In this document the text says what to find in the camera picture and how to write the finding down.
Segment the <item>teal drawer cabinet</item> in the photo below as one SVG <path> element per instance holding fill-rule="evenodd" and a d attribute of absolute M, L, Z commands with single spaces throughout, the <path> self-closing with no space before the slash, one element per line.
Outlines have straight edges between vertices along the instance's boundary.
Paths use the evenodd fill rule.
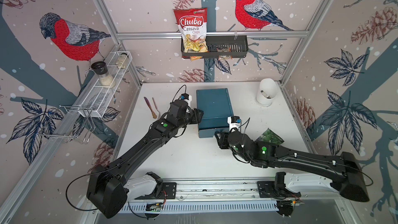
<path fill-rule="evenodd" d="M 204 112 L 198 125 L 199 138 L 229 131 L 228 118 L 234 114 L 227 88 L 197 90 L 197 108 Z"/>

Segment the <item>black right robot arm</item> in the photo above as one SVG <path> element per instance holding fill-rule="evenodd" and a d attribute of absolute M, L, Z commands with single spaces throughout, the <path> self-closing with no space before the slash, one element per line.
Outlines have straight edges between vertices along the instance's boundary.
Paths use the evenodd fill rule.
<path fill-rule="evenodd" d="M 221 149 L 229 149 L 240 162 L 258 168 L 294 169 L 316 174 L 331 180 L 331 188 L 341 197 L 356 202 L 370 200 L 364 173 L 358 160 L 350 152 L 339 156 L 322 156 L 302 152 L 275 143 L 253 141 L 234 128 L 229 132 L 215 133 Z"/>

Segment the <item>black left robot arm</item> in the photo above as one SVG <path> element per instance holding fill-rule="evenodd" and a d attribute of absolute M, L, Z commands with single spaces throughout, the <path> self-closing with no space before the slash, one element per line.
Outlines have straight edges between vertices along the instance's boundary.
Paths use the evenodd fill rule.
<path fill-rule="evenodd" d="M 201 122 L 204 112 L 177 99 L 149 128 L 144 137 L 108 166 L 96 166 L 90 174 L 87 198 L 107 218 L 114 217 L 127 202 L 127 180 L 157 149 L 175 138 L 179 129 Z"/>

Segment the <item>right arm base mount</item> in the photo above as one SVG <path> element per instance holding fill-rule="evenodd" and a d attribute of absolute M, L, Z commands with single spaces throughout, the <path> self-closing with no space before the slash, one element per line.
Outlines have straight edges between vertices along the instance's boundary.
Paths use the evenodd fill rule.
<path fill-rule="evenodd" d="M 257 182 L 260 198 L 282 199 L 337 199 L 339 192 L 330 185 L 326 177 L 301 173 L 277 172 L 275 177 Z"/>

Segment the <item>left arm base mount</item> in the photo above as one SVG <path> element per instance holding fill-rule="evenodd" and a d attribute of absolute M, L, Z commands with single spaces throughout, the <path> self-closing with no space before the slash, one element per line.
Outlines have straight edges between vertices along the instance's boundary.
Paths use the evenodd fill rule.
<path fill-rule="evenodd" d="M 157 174 L 148 172 L 140 178 L 129 179 L 124 188 L 129 202 L 133 200 L 168 200 L 176 198 L 177 184 L 165 183 Z"/>

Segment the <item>green gourd seed bag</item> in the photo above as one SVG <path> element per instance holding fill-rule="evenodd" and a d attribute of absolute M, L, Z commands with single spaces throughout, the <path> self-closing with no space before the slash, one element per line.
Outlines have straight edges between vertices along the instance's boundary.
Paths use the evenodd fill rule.
<path fill-rule="evenodd" d="M 281 145 L 284 143 L 284 140 L 278 136 L 276 133 L 274 133 L 271 129 L 267 129 L 264 131 L 257 139 L 256 141 L 258 142 L 267 142 L 267 143 L 273 143 L 276 145 Z"/>

